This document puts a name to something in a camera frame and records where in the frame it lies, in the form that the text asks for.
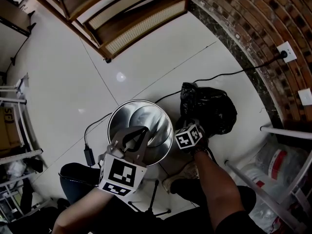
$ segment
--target black sleeve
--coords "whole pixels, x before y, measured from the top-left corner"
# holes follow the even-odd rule
[[[223,219],[217,226],[215,233],[264,234],[265,232],[252,221],[247,212],[243,211],[233,213]]]

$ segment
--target brick wall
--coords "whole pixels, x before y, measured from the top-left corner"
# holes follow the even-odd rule
[[[312,106],[302,106],[297,91],[312,88],[312,0],[200,1],[224,22],[257,64],[272,59],[278,45],[290,43],[296,61],[275,61],[260,72],[285,127],[311,131]]]

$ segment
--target black garbage bag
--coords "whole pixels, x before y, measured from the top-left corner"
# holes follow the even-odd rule
[[[227,134],[232,130],[237,111],[223,90],[184,82],[180,97],[181,118],[177,124],[190,118],[198,119],[207,137]]]

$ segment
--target forearm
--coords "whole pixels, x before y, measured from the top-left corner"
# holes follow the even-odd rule
[[[232,178],[205,152],[194,155],[199,179],[206,195],[213,228],[232,213],[243,211],[240,194]]]
[[[52,234],[88,233],[88,227],[114,195],[94,188],[57,218]]]

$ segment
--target stainless steel bucket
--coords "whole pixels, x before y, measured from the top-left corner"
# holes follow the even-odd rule
[[[118,130],[131,126],[146,126],[151,132],[143,162],[151,166],[164,159],[174,139],[172,123],[166,112],[147,100],[134,99],[125,102],[109,118],[108,143],[111,143]]]

